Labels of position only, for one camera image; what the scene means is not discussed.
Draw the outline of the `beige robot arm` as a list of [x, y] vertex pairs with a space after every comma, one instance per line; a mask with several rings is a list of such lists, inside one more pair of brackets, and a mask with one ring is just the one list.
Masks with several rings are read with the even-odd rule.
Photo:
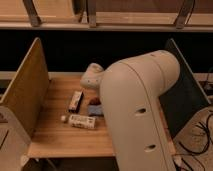
[[81, 85], [99, 95], [119, 171], [176, 171], [159, 97], [179, 75], [178, 60], [166, 50], [86, 69]]

